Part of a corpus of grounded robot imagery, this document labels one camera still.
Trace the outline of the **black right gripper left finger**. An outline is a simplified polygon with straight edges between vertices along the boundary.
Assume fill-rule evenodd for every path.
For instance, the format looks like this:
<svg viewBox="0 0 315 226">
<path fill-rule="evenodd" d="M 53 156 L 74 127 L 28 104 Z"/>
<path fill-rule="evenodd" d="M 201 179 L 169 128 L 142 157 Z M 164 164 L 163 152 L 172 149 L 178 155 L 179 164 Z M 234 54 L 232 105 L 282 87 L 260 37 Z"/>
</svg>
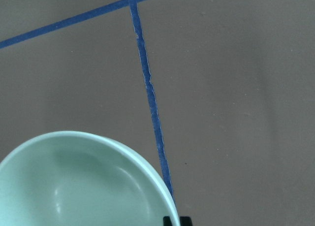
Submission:
<svg viewBox="0 0 315 226">
<path fill-rule="evenodd" d="M 171 219 L 169 216 L 163 217 L 163 226 L 171 226 Z"/>
</svg>

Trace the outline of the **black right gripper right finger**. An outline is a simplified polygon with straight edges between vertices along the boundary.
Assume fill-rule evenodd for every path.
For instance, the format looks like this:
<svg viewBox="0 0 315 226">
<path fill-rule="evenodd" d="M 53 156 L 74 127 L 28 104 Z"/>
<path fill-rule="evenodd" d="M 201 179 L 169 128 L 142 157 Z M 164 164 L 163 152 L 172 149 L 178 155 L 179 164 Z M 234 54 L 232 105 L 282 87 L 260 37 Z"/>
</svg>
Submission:
<svg viewBox="0 0 315 226">
<path fill-rule="evenodd" d="M 192 226 L 192 220 L 189 216 L 181 216 L 180 224 L 181 226 Z"/>
</svg>

